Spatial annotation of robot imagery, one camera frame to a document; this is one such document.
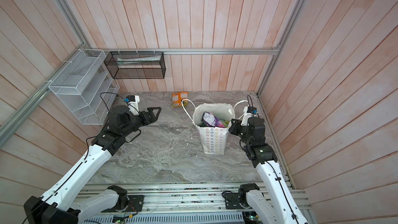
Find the white printed paper bag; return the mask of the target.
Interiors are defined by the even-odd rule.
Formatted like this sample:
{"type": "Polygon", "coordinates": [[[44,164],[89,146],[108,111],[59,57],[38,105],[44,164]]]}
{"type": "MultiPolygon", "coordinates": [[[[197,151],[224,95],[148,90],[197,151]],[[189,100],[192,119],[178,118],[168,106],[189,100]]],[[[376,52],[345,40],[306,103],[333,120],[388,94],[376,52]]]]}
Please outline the white printed paper bag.
{"type": "MultiPolygon", "coordinates": [[[[183,101],[187,101],[188,103],[193,104],[193,102],[189,99],[185,99],[183,101]]],[[[247,100],[239,101],[233,106],[225,103],[211,103],[211,104],[204,103],[197,106],[193,104],[194,110],[192,114],[188,113],[185,106],[182,106],[183,110],[185,111],[189,119],[192,121],[193,125],[198,130],[201,144],[206,154],[209,155],[224,154],[229,136],[228,129],[231,126],[231,124],[229,123],[227,128],[201,127],[203,113],[209,112],[215,115],[218,119],[230,122],[232,119],[236,119],[235,115],[236,107],[242,103],[247,103],[247,102],[248,102],[247,100]]]]}

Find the purple Fox's candy bag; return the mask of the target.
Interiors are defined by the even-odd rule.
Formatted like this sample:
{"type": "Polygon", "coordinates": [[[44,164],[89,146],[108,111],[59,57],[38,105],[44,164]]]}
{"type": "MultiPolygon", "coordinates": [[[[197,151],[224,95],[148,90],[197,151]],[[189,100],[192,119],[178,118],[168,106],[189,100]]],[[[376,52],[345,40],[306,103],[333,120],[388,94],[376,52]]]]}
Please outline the purple Fox's candy bag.
{"type": "Polygon", "coordinates": [[[209,112],[204,112],[202,115],[201,127],[218,127],[224,128],[221,121],[215,115],[209,112]]]}

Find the orange snack bag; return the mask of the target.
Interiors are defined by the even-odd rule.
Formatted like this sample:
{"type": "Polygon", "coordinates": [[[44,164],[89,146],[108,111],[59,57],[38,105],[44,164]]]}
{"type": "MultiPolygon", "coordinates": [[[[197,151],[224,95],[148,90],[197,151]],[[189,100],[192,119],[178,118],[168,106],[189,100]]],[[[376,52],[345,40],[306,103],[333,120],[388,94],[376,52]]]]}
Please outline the orange snack bag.
{"type": "Polygon", "coordinates": [[[175,92],[172,93],[171,96],[172,96],[171,107],[187,106],[188,102],[183,100],[188,99],[189,92],[175,92]]]}

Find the green yellow Fox's candy bag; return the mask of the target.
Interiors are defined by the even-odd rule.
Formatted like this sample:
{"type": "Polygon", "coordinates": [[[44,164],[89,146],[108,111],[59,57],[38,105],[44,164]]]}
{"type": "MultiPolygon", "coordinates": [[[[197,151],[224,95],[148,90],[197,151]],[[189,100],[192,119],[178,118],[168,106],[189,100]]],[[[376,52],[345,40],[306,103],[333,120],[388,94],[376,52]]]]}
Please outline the green yellow Fox's candy bag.
{"type": "Polygon", "coordinates": [[[229,121],[225,121],[225,120],[220,120],[220,121],[221,121],[221,123],[222,123],[224,128],[227,128],[229,123],[230,123],[229,121]]]}

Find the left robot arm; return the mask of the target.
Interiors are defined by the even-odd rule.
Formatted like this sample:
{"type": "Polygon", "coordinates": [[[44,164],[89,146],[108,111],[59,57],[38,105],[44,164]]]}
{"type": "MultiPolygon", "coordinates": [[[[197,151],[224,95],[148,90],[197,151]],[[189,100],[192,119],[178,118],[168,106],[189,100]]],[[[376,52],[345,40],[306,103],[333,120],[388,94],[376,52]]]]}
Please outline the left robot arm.
{"type": "Polygon", "coordinates": [[[82,201],[75,199],[97,170],[126,143],[126,137],[131,133],[140,135],[140,128],[156,122],[161,111],[160,107],[149,107],[135,115],[126,105],[111,109],[107,124],[92,138],[79,161],[40,197],[31,196],[25,202],[24,221],[29,224],[80,224],[108,209],[126,213],[130,199],[127,190],[120,186],[109,186],[82,201]]]}

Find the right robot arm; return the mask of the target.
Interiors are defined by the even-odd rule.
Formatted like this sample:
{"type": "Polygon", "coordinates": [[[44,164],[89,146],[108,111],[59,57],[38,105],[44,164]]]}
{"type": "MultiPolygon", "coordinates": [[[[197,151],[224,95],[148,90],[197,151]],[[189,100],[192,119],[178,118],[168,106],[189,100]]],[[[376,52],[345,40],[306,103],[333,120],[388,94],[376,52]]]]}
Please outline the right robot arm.
{"type": "Polygon", "coordinates": [[[244,144],[242,149],[271,199],[269,203],[256,184],[243,184],[239,188],[240,205],[253,209],[264,224],[308,223],[284,180],[274,150],[266,142],[264,120],[259,117],[249,117],[245,121],[232,119],[229,133],[238,136],[244,144]]]}

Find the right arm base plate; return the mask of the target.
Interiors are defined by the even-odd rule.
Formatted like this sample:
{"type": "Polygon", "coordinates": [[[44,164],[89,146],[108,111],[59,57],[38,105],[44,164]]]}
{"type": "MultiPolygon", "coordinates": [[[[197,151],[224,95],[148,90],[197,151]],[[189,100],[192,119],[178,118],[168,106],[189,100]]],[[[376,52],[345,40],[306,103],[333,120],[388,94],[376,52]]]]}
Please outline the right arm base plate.
{"type": "Polygon", "coordinates": [[[226,209],[246,209],[250,208],[246,201],[245,193],[233,193],[224,191],[222,194],[226,209]]]}

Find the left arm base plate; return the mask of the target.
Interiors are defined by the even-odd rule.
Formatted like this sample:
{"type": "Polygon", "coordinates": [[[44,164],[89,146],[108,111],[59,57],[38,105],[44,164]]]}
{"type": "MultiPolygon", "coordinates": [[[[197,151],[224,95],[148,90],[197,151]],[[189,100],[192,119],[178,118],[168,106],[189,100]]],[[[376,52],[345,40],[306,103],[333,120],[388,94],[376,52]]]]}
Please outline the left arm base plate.
{"type": "Polygon", "coordinates": [[[116,206],[113,208],[106,209],[102,211],[103,213],[110,212],[141,212],[144,204],[144,195],[127,195],[128,201],[125,203],[124,208],[116,206]]]}

